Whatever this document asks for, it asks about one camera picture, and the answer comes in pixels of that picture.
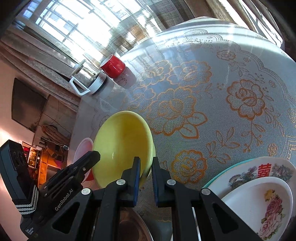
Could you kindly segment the red plastic bowl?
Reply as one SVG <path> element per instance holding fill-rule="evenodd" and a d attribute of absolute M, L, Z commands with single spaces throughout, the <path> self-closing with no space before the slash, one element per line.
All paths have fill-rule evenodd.
<path fill-rule="evenodd" d="M 80 159 L 84 154 L 86 154 L 89 151 L 92 151 L 93 148 L 93 141 L 91 138 L 84 138 L 80 144 L 78 145 L 75 154 L 74 154 L 74 158 L 73 158 L 73 163 L 76 162 L 78 159 Z M 94 177 L 93 177 L 93 173 L 92 170 L 89 170 L 86 174 L 85 174 L 85 178 L 84 181 L 93 181 Z"/>

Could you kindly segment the stainless steel bowl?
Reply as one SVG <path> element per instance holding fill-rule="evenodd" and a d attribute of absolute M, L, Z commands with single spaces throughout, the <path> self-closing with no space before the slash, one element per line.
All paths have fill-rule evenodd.
<path fill-rule="evenodd" d="M 145 222 L 131 208 L 99 208 L 88 217 L 90 240 L 153 240 Z"/>

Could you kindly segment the yellow plastic bowl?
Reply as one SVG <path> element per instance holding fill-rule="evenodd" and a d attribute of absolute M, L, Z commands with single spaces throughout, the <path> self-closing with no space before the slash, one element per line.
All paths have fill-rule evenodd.
<path fill-rule="evenodd" d="M 140 158 L 139 185 L 144 185 L 156 156 L 147 122 L 132 111 L 120 111 L 109 117 L 95 137 L 93 150 L 100 153 L 100 161 L 92 167 L 92 172 L 101 188 L 118 180 L 124 170 L 131 168 L 134 157 Z"/>

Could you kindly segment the white floral plate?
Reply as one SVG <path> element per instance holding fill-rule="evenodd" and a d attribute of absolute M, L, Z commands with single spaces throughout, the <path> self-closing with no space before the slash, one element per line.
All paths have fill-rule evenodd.
<path fill-rule="evenodd" d="M 292 216 L 293 195 L 276 177 L 249 181 L 222 198 L 262 240 L 280 240 Z"/>

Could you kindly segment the large white double-happiness plate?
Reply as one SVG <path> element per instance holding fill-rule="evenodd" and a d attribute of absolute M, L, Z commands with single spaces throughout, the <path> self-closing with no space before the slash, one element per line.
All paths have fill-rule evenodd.
<path fill-rule="evenodd" d="M 235 164 L 218 174 L 204 187 L 222 198 L 237 187 L 263 177 L 280 178 L 295 195 L 295 166 L 286 159 L 274 157 L 260 157 Z"/>

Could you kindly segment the white glass electric kettle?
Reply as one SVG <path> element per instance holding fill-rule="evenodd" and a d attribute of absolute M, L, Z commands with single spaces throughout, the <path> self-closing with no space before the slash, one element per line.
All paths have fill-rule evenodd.
<path fill-rule="evenodd" d="M 69 84 L 73 88 L 74 93 L 81 97 L 86 94 L 95 94 L 106 78 L 107 75 L 102 70 L 99 70 L 86 60 L 82 60 L 74 66 Z"/>

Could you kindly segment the red mug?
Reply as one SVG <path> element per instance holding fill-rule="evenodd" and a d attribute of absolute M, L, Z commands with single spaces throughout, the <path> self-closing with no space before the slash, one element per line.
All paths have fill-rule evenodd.
<path fill-rule="evenodd" d="M 110 77 L 117 78 L 125 70 L 125 64 L 115 55 L 109 55 L 100 65 L 100 68 Z"/>

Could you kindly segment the beige curtain left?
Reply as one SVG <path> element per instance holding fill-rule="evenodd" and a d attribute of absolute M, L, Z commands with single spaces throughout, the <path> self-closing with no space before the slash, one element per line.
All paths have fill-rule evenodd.
<path fill-rule="evenodd" d="M 1 60 L 15 68 L 25 83 L 78 111 L 80 97 L 69 83 L 74 63 L 54 49 L 10 26 L 1 33 Z"/>

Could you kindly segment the beige curtain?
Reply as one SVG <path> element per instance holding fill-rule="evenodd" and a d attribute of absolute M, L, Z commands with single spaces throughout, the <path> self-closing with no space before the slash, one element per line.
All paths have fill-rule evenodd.
<path fill-rule="evenodd" d="M 54 49 L 10 26 L 1 33 L 1 60 L 15 68 L 25 83 L 78 111 L 80 97 L 69 83 L 74 63 Z"/>
<path fill-rule="evenodd" d="M 185 0 L 194 17 L 216 18 L 257 32 L 240 1 Z"/>

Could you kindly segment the beige curtain centre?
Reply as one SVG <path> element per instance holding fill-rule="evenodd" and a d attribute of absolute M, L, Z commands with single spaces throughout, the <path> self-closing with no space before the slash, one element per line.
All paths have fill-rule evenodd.
<path fill-rule="evenodd" d="M 257 32 L 240 1 L 185 0 L 194 17 L 216 18 Z"/>

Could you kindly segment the dark wall television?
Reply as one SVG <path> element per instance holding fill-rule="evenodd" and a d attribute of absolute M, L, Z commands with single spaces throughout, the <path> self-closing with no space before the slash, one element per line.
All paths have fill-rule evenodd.
<path fill-rule="evenodd" d="M 47 99 L 17 78 L 11 99 L 11 119 L 35 133 Z"/>

